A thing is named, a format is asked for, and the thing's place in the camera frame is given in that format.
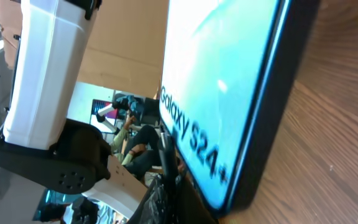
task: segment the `desk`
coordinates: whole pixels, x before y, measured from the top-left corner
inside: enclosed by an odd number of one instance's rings
[[[322,0],[255,200],[221,223],[358,223],[358,1]]]

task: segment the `beige wall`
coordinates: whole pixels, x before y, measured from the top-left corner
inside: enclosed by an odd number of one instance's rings
[[[159,85],[168,0],[103,1],[78,81],[153,97]]]

